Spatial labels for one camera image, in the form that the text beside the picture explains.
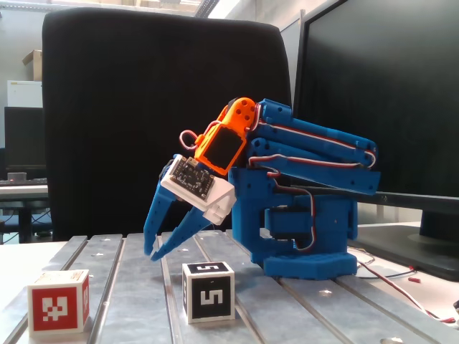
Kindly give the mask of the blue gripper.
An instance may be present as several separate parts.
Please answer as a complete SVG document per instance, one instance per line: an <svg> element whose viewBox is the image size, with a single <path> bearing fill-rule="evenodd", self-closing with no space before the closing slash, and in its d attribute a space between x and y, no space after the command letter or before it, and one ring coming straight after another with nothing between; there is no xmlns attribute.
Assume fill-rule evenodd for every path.
<svg viewBox="0 0 459 344"><path fill-rule="evenodd" d="M162 186L168 178L182 186L195 186L196 162L192 158L176 154L159 175L153 201L143 227L145 255L151 256L157 234L173 231L169 239L153 253L152 261L160 260L202 229L213 225L204 217L204 212L197 208L188 211L180 223L179 201L171 191Z"/></svg>

